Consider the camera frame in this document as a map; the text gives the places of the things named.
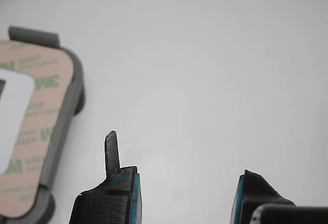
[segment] white backdrop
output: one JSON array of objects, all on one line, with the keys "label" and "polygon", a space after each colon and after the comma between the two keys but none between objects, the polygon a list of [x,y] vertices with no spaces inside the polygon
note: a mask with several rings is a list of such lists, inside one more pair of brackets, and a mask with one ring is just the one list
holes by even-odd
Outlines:
[{"label": "white backdrop", "polygon": [[328,206],[328,0],[0,0],[9,25],[60,35],[85,70],[51,224],[121,166],[143,223],[228,223],[244,169],[298,205]]}]

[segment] gray plastic holder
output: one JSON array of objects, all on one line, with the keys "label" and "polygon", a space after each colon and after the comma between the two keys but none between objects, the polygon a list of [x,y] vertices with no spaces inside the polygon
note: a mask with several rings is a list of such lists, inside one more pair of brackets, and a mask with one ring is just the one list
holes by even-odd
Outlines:
[{"label": "gray plastic holder", "polygon": [[55,201],[51,194],[51,189],[70,123],[73,116],[78,114],[85,104],[83,68],[78,57],[73,52],[60,47],[57,34],[20,27],[9,27],[8,32],[11,40],[64,51],[72,59],[74,66],[73,78],[68,86],[63,106],[49,144],[34,206],[26,215],[20,218],[5,218],[0,216],[0,224],[45,224],[51,219],[55,210]]}]

